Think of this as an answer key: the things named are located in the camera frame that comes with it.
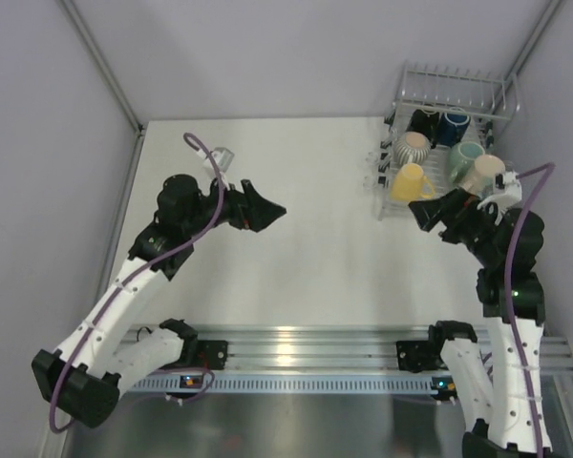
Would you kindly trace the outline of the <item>grey striped mug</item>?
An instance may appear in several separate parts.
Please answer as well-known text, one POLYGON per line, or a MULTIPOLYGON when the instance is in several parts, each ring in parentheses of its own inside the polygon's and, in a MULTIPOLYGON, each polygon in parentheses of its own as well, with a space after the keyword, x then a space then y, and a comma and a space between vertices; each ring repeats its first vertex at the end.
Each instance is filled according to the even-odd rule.
POLYGON ((431 142, 418 132, 406 132, 393 143, 393 159, 397 165, 422 164, 431 152, 431 142))

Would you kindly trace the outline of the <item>left aluminium frame post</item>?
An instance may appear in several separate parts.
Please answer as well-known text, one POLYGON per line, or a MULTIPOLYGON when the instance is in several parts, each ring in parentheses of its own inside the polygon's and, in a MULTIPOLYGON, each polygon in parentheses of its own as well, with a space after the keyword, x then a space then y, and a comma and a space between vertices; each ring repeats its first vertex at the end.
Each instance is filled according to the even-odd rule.
POLYGON ((56 0, 55 3, 59 8, 61 8, 67 20, 70 22, 74 33, 81 41, 86 53, 92 59, 100 78, 115 100, 129 126, 137 135, 141 135, 143 124, 140 122, 125 92, 122 90, 117 77, 111 69, 108 60, 104 56, 102 49, 98 45, 87 21, 79 11, 79 8, 74 1, 70 0, 56 0))

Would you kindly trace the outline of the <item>right aluminium frame post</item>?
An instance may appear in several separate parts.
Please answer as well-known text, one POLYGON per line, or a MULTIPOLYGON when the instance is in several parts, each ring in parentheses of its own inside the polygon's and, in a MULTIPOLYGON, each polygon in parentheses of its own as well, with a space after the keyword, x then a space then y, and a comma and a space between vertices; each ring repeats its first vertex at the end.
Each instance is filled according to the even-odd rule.
POLYGON ((506 93, 510 91, 514 84, 514 77, 518 77, 523 71, 565 4, 565 0, 547 0, 542 2, 540 12, 536 15, 533 24, 526 29, 524 39, 518 46, 515 56, 505 72, 504 89, 506 93))

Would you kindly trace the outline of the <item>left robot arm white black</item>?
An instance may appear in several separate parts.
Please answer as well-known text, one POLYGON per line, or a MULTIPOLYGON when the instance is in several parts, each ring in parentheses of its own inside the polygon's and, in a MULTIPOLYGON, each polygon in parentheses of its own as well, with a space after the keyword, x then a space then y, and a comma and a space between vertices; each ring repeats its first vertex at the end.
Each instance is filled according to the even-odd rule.
POLYGON ((191 366, 199 355, 197 331, 169 319, 132 347, 117 347, 135 318, 193 254, 194 239, 227 223, 259 233, 287 210, 263 198, 244 179, 242 187, 212 180, 204 194, 189 175, 166 179, 152 222, 136 237, 117 277, 77 329, 55 350, 41 349, 32 373, 50 411, 62 410, 89 428, 102 425, 122 395, 152 372, 191 366))

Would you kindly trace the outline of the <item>aluminium frame post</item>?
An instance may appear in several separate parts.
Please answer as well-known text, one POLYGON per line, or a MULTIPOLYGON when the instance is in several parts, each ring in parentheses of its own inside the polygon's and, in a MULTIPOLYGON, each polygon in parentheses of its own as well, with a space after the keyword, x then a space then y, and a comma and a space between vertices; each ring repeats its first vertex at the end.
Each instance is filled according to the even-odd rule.
POLYGON ((540 12, 536 15, 533 24, 526 29, 524 39, 518 46, 515 56, 505 72, 504 89, 506 93, 510 91, 514 84, 514 77, 518 77, 523 71, 565 4, 565 0, 547 0, 542 2, 540 12))
POLYGON ((137 135, 141 135, 143 124, 140 122, 125 92, 122 90, 117 77, 111 69, 108 60, 104 56, 102 49, 98 45, 87 21, 79 11, 79 8, 74 1, 70 0, 56 0, 55 3, 59 8, 61 8, 67 20, 70 22, 74 33, 81 41, 86 53, 92 59, 100 78, 115 100, 129 126, 137 135))

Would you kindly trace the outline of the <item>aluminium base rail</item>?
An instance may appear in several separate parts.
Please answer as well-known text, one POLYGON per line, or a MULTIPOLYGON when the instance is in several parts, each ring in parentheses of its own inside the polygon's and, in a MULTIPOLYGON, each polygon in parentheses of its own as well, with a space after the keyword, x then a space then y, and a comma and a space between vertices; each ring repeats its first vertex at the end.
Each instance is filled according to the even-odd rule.
POLYGON ((240 371, 393 371, 423 354, 427 329, 199 328, 203 341, 225 341, 225 349, 204 350, 206 362, 218 360, 225 370, 240 371))

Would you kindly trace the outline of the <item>yellow mug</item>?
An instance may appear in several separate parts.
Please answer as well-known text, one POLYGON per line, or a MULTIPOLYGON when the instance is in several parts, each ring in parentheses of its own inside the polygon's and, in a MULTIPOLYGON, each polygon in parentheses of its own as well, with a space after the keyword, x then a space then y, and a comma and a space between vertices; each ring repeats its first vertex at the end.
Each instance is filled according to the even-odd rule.
POLYGON ((416 163, 403 165, 397 172, 390 190, 390 197, 400 202, 412 202, 435 197, 435 187, 416 163))

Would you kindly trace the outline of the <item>dark blue mug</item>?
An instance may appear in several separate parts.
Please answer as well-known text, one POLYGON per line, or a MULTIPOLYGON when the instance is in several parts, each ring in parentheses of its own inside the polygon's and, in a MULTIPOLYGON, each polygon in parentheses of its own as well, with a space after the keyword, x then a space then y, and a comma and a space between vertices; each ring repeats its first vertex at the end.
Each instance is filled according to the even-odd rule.
POLYGON ((453 147, 464 137, 471 117, 464 113, 442 113, 437 125, 436 144, 453 147))

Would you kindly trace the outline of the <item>black mug cream inside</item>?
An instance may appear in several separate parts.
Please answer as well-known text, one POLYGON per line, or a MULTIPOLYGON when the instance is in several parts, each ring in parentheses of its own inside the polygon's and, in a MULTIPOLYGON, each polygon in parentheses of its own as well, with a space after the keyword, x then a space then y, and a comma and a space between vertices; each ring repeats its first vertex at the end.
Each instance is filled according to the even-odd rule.
POLYGON ((412 114, 407 132, 416 132, 424 135, 431 144, 435 143, 436 128, 439 121, 439 113, 436 111, 416 109, 412 114))

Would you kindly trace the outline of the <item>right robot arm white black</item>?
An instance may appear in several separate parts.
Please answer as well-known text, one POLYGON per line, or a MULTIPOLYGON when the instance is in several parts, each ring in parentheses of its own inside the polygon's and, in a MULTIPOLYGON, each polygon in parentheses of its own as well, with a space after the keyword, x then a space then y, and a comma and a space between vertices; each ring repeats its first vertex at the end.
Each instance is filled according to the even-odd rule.
POLYGON ((552 457, 541 396, 544 291, 533 268, 544 222, 528 207, 501 212, 496 203, 455 189, 408 205, 418 227, 462 244, 480 263, 477 297, 491 343, 490 368, 468 323, 429 329, 428 359, 448 368, 465 420, 465 457, 552 457))

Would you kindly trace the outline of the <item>teal green mug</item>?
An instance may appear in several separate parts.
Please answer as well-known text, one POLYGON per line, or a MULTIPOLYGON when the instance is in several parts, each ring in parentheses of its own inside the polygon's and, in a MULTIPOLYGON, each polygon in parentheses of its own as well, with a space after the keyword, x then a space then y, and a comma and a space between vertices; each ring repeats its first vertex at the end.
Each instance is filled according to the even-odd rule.
POLYGON ((467 174, 475 160, 485 154, 485 149, 474 141, 461 141, 448 153, 445 165, 446 178, 450 184, 458 184, 467 174))

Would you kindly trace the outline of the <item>tall beige floral cup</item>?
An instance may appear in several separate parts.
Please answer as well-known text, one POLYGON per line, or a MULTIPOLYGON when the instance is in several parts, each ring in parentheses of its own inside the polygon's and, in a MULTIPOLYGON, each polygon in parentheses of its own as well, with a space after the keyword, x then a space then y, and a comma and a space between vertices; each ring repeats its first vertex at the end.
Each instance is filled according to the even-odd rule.
POLYGON ((459 187, 472 195, 481 196, 493 185, 495 176, 505 172, 504 162, 493 155, 481 155, 465 174, 459 187))

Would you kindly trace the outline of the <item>clear dish rack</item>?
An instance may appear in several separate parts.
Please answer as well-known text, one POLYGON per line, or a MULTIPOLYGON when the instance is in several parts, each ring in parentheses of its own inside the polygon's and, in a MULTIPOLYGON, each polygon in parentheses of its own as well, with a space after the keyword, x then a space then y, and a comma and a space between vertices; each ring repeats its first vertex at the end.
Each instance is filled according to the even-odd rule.
POLYGON ((522 111, 519 77, 508 74, 407 62, 392 105, 384 115, 378 146, 366 160, 364 187, 377 219, 408 214, 407 204, 390 196, 397 172, 419 162, 436 192, 452 190, 467 160, 449 164, 458 146, 466 153, 491 153, 500 135, 522 111))

